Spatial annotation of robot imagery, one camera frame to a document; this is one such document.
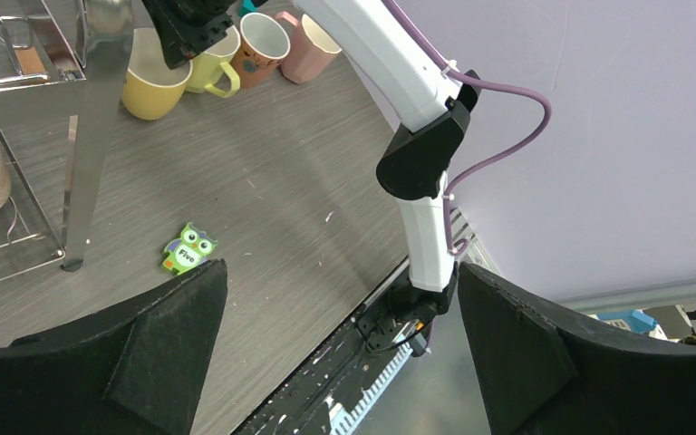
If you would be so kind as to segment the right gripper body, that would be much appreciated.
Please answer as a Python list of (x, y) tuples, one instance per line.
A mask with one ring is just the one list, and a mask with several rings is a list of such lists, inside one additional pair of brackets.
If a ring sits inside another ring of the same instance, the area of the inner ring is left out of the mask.
[(145, 0), (142, 2), (160, 39), (170, 69), (196, 58), (227, 35), (234, 23), (233, 0)]

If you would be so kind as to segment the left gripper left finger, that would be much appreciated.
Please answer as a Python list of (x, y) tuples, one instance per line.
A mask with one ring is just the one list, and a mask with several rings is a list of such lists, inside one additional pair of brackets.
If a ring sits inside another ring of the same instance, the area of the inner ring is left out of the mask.
[(210, 260), (0, 347), (0, 434), (188, 434), (227, 300)]

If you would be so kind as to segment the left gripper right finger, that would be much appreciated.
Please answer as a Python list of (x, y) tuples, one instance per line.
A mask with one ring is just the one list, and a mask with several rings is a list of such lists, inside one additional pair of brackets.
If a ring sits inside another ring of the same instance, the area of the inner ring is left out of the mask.
[(696, 346), (628, 332), (459, 267), (494, 434), (696, 434)]

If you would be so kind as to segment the lime green mug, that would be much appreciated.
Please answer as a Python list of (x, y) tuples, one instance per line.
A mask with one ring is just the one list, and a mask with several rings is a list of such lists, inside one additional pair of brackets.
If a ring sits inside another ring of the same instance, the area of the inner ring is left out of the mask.
[(193, 60), (186, 91), (209, 92), (223, 99), (234, 96), (240, 89), (240, 77), (231, 61), (240, 45), (240, 33), (232, 25), (225, 38)]

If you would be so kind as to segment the yellow cup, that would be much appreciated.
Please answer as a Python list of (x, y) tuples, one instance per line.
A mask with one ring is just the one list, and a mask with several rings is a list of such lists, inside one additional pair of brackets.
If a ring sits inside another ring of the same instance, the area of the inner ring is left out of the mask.
[(136, 118), (160, 119), (179, 102), (192, 70), (191, 61), (170, 69), (157, 31), (152, 27), (135, 28), (121, 101)]

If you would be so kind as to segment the salmon floral mug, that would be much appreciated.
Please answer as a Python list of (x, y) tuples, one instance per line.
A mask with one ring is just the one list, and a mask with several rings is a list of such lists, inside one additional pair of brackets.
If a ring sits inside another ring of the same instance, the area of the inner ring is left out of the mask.
[(240, 87), (251, 89), (269, 77), (290, 53), (285, 29), (271, 16), (244, 15), (238, 25), (240, 47), (231, 66), (239, 76)]

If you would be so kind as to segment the pink faceted mug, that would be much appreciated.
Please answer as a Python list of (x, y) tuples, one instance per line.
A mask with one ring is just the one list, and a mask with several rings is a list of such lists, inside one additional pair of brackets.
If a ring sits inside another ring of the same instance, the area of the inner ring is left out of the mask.
[(300, 19), (286, 11), (275, 15), (293, 26), (290, 53), (281, 62), (285, 78), (296, 84), (317, 77), (341, 52), (337, 42), (308, 14)]

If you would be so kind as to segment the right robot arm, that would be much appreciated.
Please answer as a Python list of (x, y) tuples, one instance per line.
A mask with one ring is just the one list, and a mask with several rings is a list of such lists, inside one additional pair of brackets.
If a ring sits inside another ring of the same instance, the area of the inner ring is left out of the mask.
[(479, 98), (422, 48), (420, 37), (388, 1), (299, 1), (380, 90), (400, 124), (376, 168), (399, 206), (409, 249), (409, 278), (391, 295), (403, 320), (449, 310), (458, 282), (448, 168)]

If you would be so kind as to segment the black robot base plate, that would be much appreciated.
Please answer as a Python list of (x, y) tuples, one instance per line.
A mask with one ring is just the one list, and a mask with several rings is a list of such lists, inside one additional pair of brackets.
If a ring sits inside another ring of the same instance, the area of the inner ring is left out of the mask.
[(250, 415), (237, 434), (352, 434), (412, 356), (426, 351), (432, 303), (394, 313), (361, 304)]

